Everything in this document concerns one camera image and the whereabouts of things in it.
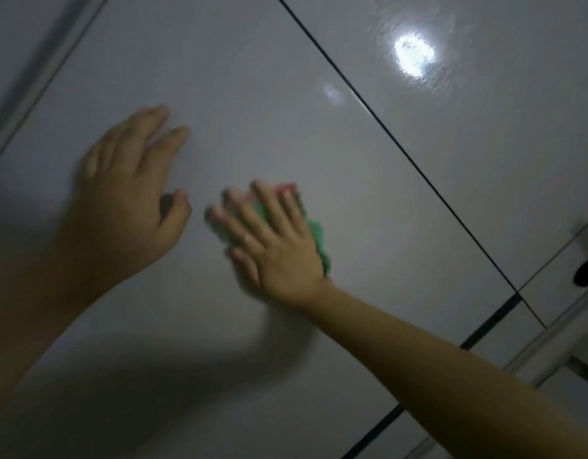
forearm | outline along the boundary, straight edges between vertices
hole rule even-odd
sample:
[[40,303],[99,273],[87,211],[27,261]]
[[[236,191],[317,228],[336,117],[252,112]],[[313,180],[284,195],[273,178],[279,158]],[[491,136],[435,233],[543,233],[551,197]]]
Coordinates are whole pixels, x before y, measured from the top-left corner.
[[94,301],[79,277],[44,256],[0,278],[0,401]]
[[305,306],[458,458],[588,457],[588,438],[531,387],[327,286]]

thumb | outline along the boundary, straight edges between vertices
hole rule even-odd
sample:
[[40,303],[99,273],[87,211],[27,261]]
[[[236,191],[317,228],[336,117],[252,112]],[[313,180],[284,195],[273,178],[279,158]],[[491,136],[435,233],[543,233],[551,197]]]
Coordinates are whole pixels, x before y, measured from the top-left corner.
[[183,234],[183,229],[188,223],[192,206],[188,201],[188,194],[179,188],[173,194],[173,206],[169,209],[167,216],[162,220],[158,228],[160,243],[166,249],[171,249]]

sponge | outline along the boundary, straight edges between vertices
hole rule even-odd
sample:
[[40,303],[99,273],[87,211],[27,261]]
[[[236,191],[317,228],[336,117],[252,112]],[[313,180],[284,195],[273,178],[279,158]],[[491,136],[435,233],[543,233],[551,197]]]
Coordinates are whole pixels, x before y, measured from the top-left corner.
[[[313,235],[313,239],[315,240],[315,247],[317,249],[317,254],[320,256],[321,264],[324,268],[324,276],[328,277],[330,273],[330,258],[324,251],[324,229],[321,227],[321,224],[318,221],[310,220],[307,218],[307,212],[305,211],[305,207],[303,206],[303,201],[301,200],[300,192],[298,192],[298,187],[296,184],[279,184],[274,187],[274,191],[277,194],[277,197],[280,197],[284,192],[291,192],[294,195],[294,199],[296,200],[298,207],[305,216],[305,220],[307,225],[309,226],[309,230]],[[255,211],[262,217],[265,221],[269,222],[267,209],[262,204],[260,200],[258,200],[257,196],[254,193],[247,193],[244,196],[244,200],[250,201],[252,206],[254,207]],[[236,244],[236,240],[233,239],[230,234],[224,229],[224,227],[217,222],[212,222],[212,230],[215,234],[223,241],[223,243],[234,246]]]

